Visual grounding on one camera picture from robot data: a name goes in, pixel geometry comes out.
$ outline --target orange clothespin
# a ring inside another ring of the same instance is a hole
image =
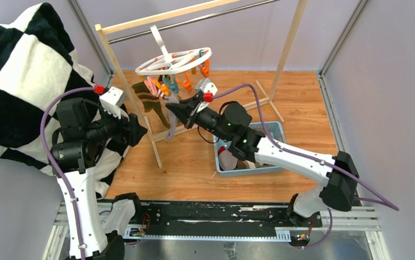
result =
[[[193,68],[192,68],[192,74],[193,74],[193,75],[195,75],[195,74],[196,74],[196,67],[193,67]]]
[[[209,69],[210,69],[209,59],[206,60],[206,64],[204,66],[202,64],[199,64],[199,71],[204,77],[209,77]]]
[[[179,85],[181,85],[182,87],[184,87],[186,90],[188,91],[192,91],[193,87],[192,87],[192,83],[190,81],[190,76],[188,75],[188,72],[185,72],[185,77],[187,78],[186,80],[184,80],[183,82],[179,79],[175,79],[177,81],[177,83]]]
[[[158,82],[158,80],[153,80],[153,82],[155,83],[156,87],[159,88],[164,93],[164,95],[168,96],[170,94],[169,88],[165,84],[161,85]]]

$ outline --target wooden floor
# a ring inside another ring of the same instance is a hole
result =
[[[140,80],[133,71],[125,71],[132,85]],[[210,79],[222,93],[241,83],[258,80],[269,92],[274,72],[267,71],[211,71]],[[191,75],[192,82],[200,79],[199,73]],[[122,87],[118,77],[113,86]],[[257,89],[260,98],[264,98]],[[182,98],[192,96],[184,89]],[[250,89],[242,89],[209,105],[218,110],[226,101],[252,102]],[[274,104],[285,119],[283,124],[290,145],[317,153],[336,154],[337,149],[325,111],[317,77],[311,72],[284,72],[274,98]],[[132,111],[130,101],[126,103]],[[265,121],[278,121],[270,105],[262,107]],[[249,114],[258,122],[257,109]],[[154,112],[149,117],[153,133],[165,130]],[[292,195],[305,192],[315,183],[290,171],[280,173],[221,178],[215,172],[213,145],[204,142],[196,130],[183,133],[170,141],[156,143],[163,169],[159,169],[148,138],[129,150],[119,167],[107,193],[113,198],[118,194],[136,192],[141,199],[230,200],[230,201],[289,201]]]

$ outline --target teal clothespin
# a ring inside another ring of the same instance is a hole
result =
[[[174,84],[174,88],[177,89],[177,93],[174,92],[175,94],[179,93],[179,84],[177,84],[177,81],[175,80],[175,74],[172,75],[172,84]]]
[[[202,50],[199,50],[199,58],[202,56]],[[202,63],[202,66],[205,67],[206,66],[206,62],[204,61]]]
[[[163,82],[165,83],[166,86],[169,87],[170,90],[172,90],[172,92],[174,92],[175,94],[179,93],[179,87],[177,86],[177,84],[173,84],[170,79],[168,79],[167,77],[163,77]]]

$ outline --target wooden pole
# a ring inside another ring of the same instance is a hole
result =
[[[151,141],[151,145],[153,146],[153,151],[155,152],[156,160],[158,161],[158,166],[161,168],[162,167],[161,161],[159,160],[160,156],[158,154],[158,149],[156,148],[156,143],[154,141],[153,134],[150,129],[150,125],[147,123],[147,121],[145,120],[145,117],[142,114],[142,111],[139,109],[139,104],[136,101],[135,93],[134,91],[131,90],[131,87],[129,86],[128,81],[126,80],[126,77],[124,76],[123,70],[121,69],[120,64],[118,63],[118,60],[116,59],[116,56],[113,53],[113,50],[111,49],[111,46],[108,44],[107,38],[104,32],[102,31],[102,26],[100,24],[96,24],[96,31],[97,31],[97,34],[99,35],[99,39],[101,40],[102,45],[104,46],[111,60],[113,67],[115,68],[115,72],[118,74],[118,76],[120,77],[121,83],[123,83],[124,85],[124,92],[129,97],[129,99],[131,100],[131,103],[133,104],[136,110],[139,122],[144,122],[145,125],[147,126],[147,129],[149,129],[149,131],[147,132],[147,136]]]
[[[240,1],[240,0],[214,0],[210,2],[205,2],[201,4],[196,4],[196,5],[172,10],[169,12],[163,12],[161,14],[140,18],[140,19],[136,19],[133,21],[125,22],[125,23],[112,25],[112,26],[103,28],[102,31],[104,32],[104,34],[111,34],[117,31],[122,31],[122,30],[130,29],[133,27],[137,27],[137,26],[141,26],[141,25],[145,25],[149,23],[155,23],[158,21],[166,20],[169,18],[181,16],[181,15],[191,14],[192,12],[206,10],[206,9],[213,8],[213,7],[219,7],[221,5],[234,3],[237,1]]]
[[[271,92],[269,94],[270,101],[273,101],[274,94],[276,93],[276,88],[278,86],[280,76],[282,75],[282,71],[284,70],[285,63],[287,62],[288,54],[290,53],[290,49],[292,48],[293,40],[297,35],[298,26],[300,25],[301,18],[303,17],[303,13],[305,12],[306,4],[307,0],[298,1],[297,9],[295,10],[295,14],[293,15],[292,25],[290,25],[290,31],[288,31],[284,49],[282,50],[282,54],[280,56],[278,68],[276,69],[276,74],[274,75],[273,83],[271,84]]]

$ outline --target white wall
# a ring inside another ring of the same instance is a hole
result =
[[[18,0],[16,2],[0,0],[0,23],[9,24],[28,7],[49,2],[59,14],[65,30],[77,49],[78,62],[94,72],[96,83],[104,85],[108,82],[108,73],[102,68],[67,0]]]
[[[415,1],[370,1],[326,78],[360,177],[400,207],[375,206],[391,259],[415,259]]]
[[[61,200],[55,177],[0,159],[0,259],[41,259]]]
[[[187,7],[208,0],[78,0],[91,28],[103,27]],[[261,0],[243,0],[157,22],[158,27]],[[298,0],[281,0],[233,14],[161,32],[171,51],[211,47],[211,68],[275,70]],[[319,70],[351,16],[358,0],[309,1],[286,70]],[[145,25],[108,35],[109,39],[149,30]],[[133,69],[159,56],[152,35],[116,43],[112,48],[123,69]]]

